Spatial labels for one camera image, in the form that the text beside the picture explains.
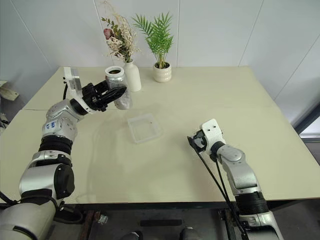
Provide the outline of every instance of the palm plant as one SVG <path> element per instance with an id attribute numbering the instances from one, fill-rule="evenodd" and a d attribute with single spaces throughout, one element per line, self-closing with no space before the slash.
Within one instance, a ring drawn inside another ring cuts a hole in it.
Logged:
<path id="1" fill-rule="evenodd" d="M 166 15 L 162 13 L 158 17 L 154 17 L 154 22 L 148 21 L 145 16 L 137 14 L 136 18 L 133 17 L 132 19 L 135 22 L 133 25 L 146 35 L 145 40 L 157 61 L 155 66 L 159 69 L 169 67 L 166 57 L 174 38 L 169 33 L 172 15 L 169 16 L 169 12 Z"/>

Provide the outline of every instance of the white vase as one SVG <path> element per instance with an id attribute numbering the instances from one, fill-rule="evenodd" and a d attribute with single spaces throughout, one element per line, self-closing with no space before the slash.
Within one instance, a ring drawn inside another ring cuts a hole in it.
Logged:
<path id="1" fill-rule="evenodd" d="M 134 61 L 132 60 L 131 62 L 125 62 L 123 69 L 130 91 L 139 91 L 141 89 L 141 80 L 139 69 L 136 65 L 134 65 Z"/>
<path id="2" fill-rule="evenodd" d="M 170 81 L 172 68 L 171 68 L 170 63 L 168 63 L 168 64 L 169 64 L 169 67 L 163 68 L 163 69 L 157 68 L 156 64 L 153 65 L 153 78 L 154 78 L 154 80 L 156 80 L 159 83 L 165 83 L 165 82 Z"/>

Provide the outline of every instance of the wire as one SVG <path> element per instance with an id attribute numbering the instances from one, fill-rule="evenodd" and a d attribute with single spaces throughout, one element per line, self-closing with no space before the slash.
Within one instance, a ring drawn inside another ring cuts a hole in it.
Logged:
<path id="1" fill-rule="evenodd" d="M 65 84 L 65 87 L 64 87 L 64 91 L 63 91 L 63 98 L 62 98 L 63 100 L 66 99 L 67 89 L 68 89 L 68 84 L 66 83 L 66 84 Z"/>
<path id="2" fill-rule="evenodd" d="M 228 193 L 227 193 L 227 190 L 226 190 L 226 186 L 225 186 L 224 180 L 222 179 L 222 176 L 221 176 L 220 167 L 219 167 L 219 164 L 218 164 L 218 161 L 217 161 L 217 160 L 215 160 L 215 165 L 216 165 L 216 168 L 218 169 L 218 173 L 219 173 L 219 177 L 220 177 L 220 182 L 222 183 L 222 187 L 223 187 L 223 190 L 224 190 L 224 194 L 225 194 L 226 198 L 228 199 L 228 201 L 230 201 L 229 196 L 228 196 Z"/>
<path id="3" fill-rule="evenodd" d="M 4 128 L 4 129 L 7 128 L 6 125 L 2 121 L 0 121 L 0 128 Z"/>
<path id="4" fill-rule="evenodd" d="M 9 204 L 10 206 L 15 205 L 17 201 L 13 201 L 10 198 L 8 198 L 2 191 L 0 191 L 0 199 L 2 199 L 4 202 Z"/>
<path id="5" fill-rule="evenodd" d="M 7 120 L 1 120 L 1 122 L 4 123 L 4 124 L 7 124 L 7 125 L 10 123 L 10 122 L 7 121 Z"/>
<path id="6" fill-rule="evenodd" d="M 224 181 L 223 181 L 222 176 L 221 176 L 221 172 L 220 172 L 219 166 L 218 166 L 218 173 L 219 173 L 220 180 L 221 180 L 221 183 L 222 183 L 222 185 L 223 185 L 224 191 L 223 191 L 223 189 L 221 188 L 220 184 L 218 183 L 218 181 L 217 181 L 216 177 L 214 176 L 214 174 L 211 172 L 211 170 L 210 170 L 210 168 L 208 167 L 208 165 L 207 165 L 206 161 L 204 160 L 204 158 L 203 158 L 203 157 L 201 156 L 201 154 L 196 150 L 195 144 L 194 144 L 193 142 L 192 142 L 191 144 L 192 144 L 192 148 L 194 149 L 195 153 L 196 153 L 196 154 L 198 155 L 198 157 L 201 159 L 202 163 L 204 164 L 205 168 L 208 170 L 208 172 L 209 172 L 209 174 L 211 175 L 211 177 L 213 178 L 215 184 L 216 184 L 217 187 L 219 188 L 219 190 L 220 190 L 223 198 L 225 199 L 226 204 L 228 205 L 228 207 L 229 207 L 229 209 L 230 209 L 230 211 L 231 211 L 231 213 L 232 213 L 232 216 L 233 216 L 233 218 L 235 219 L 235 222 L 236 222 L 236 224 L 237 224 L 237 226 L 238 226 L 238 228 L 239 228 L 239 230 L 240 230 L 240 232 L 241 232 L 241 237 L 242 237 L 242 239 L 248 239 L 248 235 L 247 235 L 246 229 L 243 227 L 242 223 L 240 222 L 240 220 L 239 220 L 239 218 L 238 218 L 238 216 L 237 216 L 237 214 L 236 214 L 236 211 L 235 211 L 233 205 L 232 205 L 231 202 L 230 202 L 230 199 L 229 199 L 229 196 L 228 196 L 228 193 L 227 193 L 227 190 L 226 190 Z"/>

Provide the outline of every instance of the beige table top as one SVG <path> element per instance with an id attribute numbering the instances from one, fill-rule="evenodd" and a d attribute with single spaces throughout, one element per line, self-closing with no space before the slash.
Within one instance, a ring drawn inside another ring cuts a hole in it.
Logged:
<path id="1" fill-rule="evenodd" d="M 91 75 L 104 77 L 103 68 L 82 67 L 79 73 L 82 85 Z M 211 118 L 227 143 L 246 153 L 267 200 L 320 198 L 319 165 L 248 67 L 175 68 L 168 83 L 153 81 L 150 68 L 140 75 L 143 87 L 132 93 L 132 109 L 110 106 L 78 123 L 71 153 L 75 191 L 67 203 L 223 201 L 186 138 Z M 0 189 L 13 199 L 39 148 L 46 109 L 62 98 L 61 77 L 60 68 L 1 136 Z M 163 134 L 135 144 L 127 118 L 146 113 Z"/>

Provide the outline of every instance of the transparent box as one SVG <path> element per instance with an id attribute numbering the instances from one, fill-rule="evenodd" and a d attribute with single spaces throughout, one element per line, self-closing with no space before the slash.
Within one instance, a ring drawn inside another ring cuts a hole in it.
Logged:
<path id="1" fill-rule="evenodd" d="M 158 122 L 151 113 L 129 118 L 127 121 L 136 144 L 155 139 L 162 134 Z"/>

